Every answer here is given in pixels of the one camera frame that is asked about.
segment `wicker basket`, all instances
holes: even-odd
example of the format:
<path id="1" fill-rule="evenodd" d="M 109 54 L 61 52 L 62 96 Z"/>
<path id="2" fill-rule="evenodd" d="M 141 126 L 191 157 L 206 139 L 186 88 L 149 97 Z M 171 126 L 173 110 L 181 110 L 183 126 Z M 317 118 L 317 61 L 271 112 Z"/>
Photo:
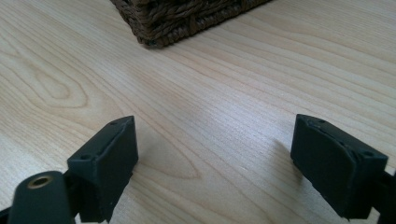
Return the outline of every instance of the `wicker basket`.
<path id="1" fill-rule="evenodd" d="M 269 0 L 111 0 L 139 43 L 163 47 Z"/>

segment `black plastic bracket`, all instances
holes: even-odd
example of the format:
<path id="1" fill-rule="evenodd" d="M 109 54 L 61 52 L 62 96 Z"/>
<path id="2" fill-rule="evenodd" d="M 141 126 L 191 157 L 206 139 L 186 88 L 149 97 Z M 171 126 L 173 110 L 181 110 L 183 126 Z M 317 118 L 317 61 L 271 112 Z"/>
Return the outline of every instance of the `black plastic bracket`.
<path id="1" fill-rule="evenodd" d="M 138 160 L 134 117 L 113 120 L 68 160 L 69 170 L 22 181 L 0 224 L 109 221 Z"/>
<path id="2" fill-rule="evenodd" d="M 378 223 L 396 223 L 396 178 L 386 173 L 388 157 L 323 119 L 297 115 L 291 158 L 334 211 Z"/>

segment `screw hole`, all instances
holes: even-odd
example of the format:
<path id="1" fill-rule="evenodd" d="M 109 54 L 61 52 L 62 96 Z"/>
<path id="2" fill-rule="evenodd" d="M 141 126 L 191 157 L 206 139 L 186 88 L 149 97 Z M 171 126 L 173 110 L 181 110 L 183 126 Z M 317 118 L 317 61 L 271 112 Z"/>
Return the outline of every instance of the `screw hole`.
<path id="1" fill-rule="evenodd" d="M 82 155 L 80 158 L 81 158 L 82 160 L 88 160 L 88 159 L 91 158 L 91 155 L 85 154 L 85 155 Z"/>
<path id="2" fill-rule="evenodd" d="M 46 185 L 48 185 L 49 182 L 52 181 L 52 177 L 49 175 L 42 175 L 39 176 L 35 179 L 33 179 L 32 181 L 29 182 L 29 184 L 27 185 L 27 188 L 29 189 L 39 189 L 42 188 Z"/>

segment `wood grain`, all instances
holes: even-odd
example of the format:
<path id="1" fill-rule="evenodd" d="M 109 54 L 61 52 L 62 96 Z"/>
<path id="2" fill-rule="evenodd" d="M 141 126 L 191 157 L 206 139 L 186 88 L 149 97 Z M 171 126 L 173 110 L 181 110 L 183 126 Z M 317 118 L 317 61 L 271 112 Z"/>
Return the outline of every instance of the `wood grain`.
<path id="1" fill-rule="evenodd" d="M 145 49 L 107 0 L 0 1 L 0 209 L 24 178 L 65 171 L 102 126 L 135 115 L 140 161 L 112 223 L 348 223 L 293 167 L 294 119 L 328 120 L 394 172 L 395 12 L 393 0 L 275 0 Z"/>

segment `dark brown wicker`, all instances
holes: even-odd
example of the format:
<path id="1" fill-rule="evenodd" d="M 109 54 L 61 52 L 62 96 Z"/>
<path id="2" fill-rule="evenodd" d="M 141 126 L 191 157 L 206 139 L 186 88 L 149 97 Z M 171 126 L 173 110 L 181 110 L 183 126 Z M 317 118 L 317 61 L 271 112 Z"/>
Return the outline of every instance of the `dark brown wicker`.
<path id="1" fill-rule="evenodd" d="M 139 43 L 163 47 L 269 0 L 111 0 Z"/>

